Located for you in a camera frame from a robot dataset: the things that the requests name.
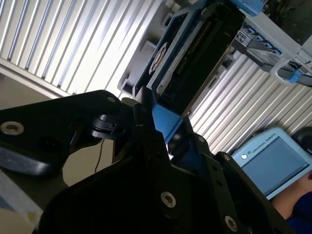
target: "person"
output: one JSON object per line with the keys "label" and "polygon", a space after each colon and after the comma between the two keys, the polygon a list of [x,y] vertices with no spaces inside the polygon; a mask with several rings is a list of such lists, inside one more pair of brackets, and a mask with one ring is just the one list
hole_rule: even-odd
{"label": "person", "polygon": [[312,171],[276,195],[272,204],[296,234],[312,234]]}

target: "hand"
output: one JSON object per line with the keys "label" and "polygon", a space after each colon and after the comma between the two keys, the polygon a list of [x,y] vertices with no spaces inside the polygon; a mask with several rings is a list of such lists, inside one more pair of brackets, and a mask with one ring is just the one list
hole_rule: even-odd
{"label": "hand", "polygon": [[312,171],[306,173],[295,183],[298,189],[302,190],[304,193],[312,192]]}

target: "black cable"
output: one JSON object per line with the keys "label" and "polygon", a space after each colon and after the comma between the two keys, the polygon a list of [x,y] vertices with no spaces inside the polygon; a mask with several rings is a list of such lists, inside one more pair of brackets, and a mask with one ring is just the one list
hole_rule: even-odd
{"label": "black cable", "polygon": [[96,165],[96,167],[95,167],[95,169],[94,169],[94,173],[96,173],[96,172],[97,172],[99,162],[101,161],[102,149],[103,149],[103,143],[104,143],[104,139],[102,140],[102,143],[101,143],[101,148],[100,148],[100,150],[99,150],[98,161],[97,161],[97,165]]}

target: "screw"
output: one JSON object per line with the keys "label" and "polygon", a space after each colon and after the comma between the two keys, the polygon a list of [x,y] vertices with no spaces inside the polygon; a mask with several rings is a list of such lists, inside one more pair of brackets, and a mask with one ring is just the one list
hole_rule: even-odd
{"label": "screw", "polygon": [[235,220],[232,219],[232,217],[225,216],[224,220],[225,220],[225,223],[229,229],[231,229],[235,233],[238,231],[238,226],[237,226]]}
{"label": "screw", "polygon": [[230,157],[228,155],[223,155],[224,159],[227,160],[227,161],[230,161]]}
{"label": "screw", "polygon": [[205,7],[205,8],[201,11],[201,15],[202,15],[202,16],[204,16],[204,15],[205,15],[205,13],[207,12],[207,10],[208,10],[208,8],[207,8],[207,7]]}
{"label": "screw", "polygon": [[201,142],[205,142],[205,139],[204,139],[202,136],[198,136],[198,139],[199,139]]}
{"label": "screw", "polygon": [[17,136],[24,132],[24,126],[21,123],[14,121],[4,122],[0,128],[4,134],[12,136]]}
{"label": "screw", "polygon": [[176,206],[176,199],[170,192],[162,192],[160,197],[161,197],[161,201],[168,208],[174,208]]}
{"label": "screw", "polygon": [[116,100],[112,97],[107,97],[107,100],[111,101],[111,102],[115,102]]}

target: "tablet screen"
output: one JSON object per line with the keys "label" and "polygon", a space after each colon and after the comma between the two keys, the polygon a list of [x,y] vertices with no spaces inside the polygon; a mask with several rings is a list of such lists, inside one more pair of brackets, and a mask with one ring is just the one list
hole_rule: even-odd
{"label": "tablet screen", "polygon": [[242,169],[267,196],[308,166],[295,150],[277,137]]}

